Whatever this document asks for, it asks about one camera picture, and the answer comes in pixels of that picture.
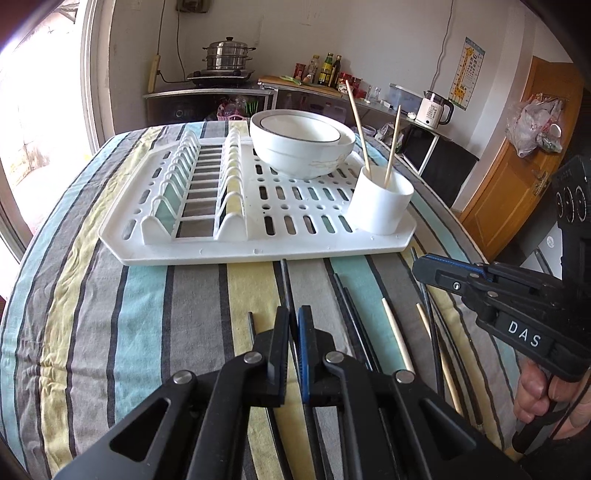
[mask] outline cutting board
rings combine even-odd
[[[305,90],[306,92],[321,93],[322,95],[330,95],[335,98],[343,98],[343,95],[340,92],[336,91],[334,88],[323,87],[320,85],[308,85],[306,83],[296,85],[295,83],[290,82],[289,80],[280,79],[279,77],[264,76],[259,78],[259,82],[294,87],[299,90]]]

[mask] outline plastic container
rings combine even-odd
[[[398,105],[400,105],[404,113],[412,112],[416,115],[423,101],[423,96],[391,83],[387,101],[394,110],[398,110]]]
[[[388,188],[384,188],[386,167],[371,167],[372,180],[364,168],[359,173],[355,192],[345,218],[357,228],[375,235],[392,235],[400,223],[414,193],[413,185],[392,170]]]

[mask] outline bowl rim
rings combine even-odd
[[[269,130],[268,128],[263,126],[262,121],[265,118],[268,118],[270,116],[276,116],[276,115],[302,116],[304,118],[311,118],[312,120],[318,120],[319,122],[322,122],[322,123],[328,125],[329,127],[333,128],[339,134],[339,136],[336,138],[336,140],[305,140],[303,138],[291,137],[289,135],[280,134],[278,132],[274,132],[272,130]],[[263,110],[262,112],[257,112],[251,117],[251,123],[253,123],[256,127],[260,128],[261,130],[264,130],[265,132],[267,132],[271,135],[277,135],[278,137],[281,137],[281,138],[288,138],[290,140],[295,140],[298,142],[308,142],[308,143],[312,143],[312,144],[336,145],[340,142],[340,139],[343,136],[343,134],[339,128],[336,128],[330,122],[327,122],[326,121],[327,119],[332,120],[332,118],[325,117],[324,115],[319,115],[317,113],[305,112],[303,110],[291,110],[291,109],[282,108],[282,109],[274,109],[274,110]]]

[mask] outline dish rack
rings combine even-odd
[[[182,265],[401,251],[416,228],[408,212],[393,235],[351,227],[345,212],[362,160],[333,173],[284,177],[250,137],[197,138],[152,150],[113,203],[100,239],[125,265]]]

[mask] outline wooden door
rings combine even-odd
[[[566,100],[559,121],[563,153],[549,154],[537,148],[519,158],[505,139],[480,188],[460,215],[487,260],[492,261],[519,231],[558,169],[579,116],[583,85],[572,63],[533,58],[522,99],[543,93]]]

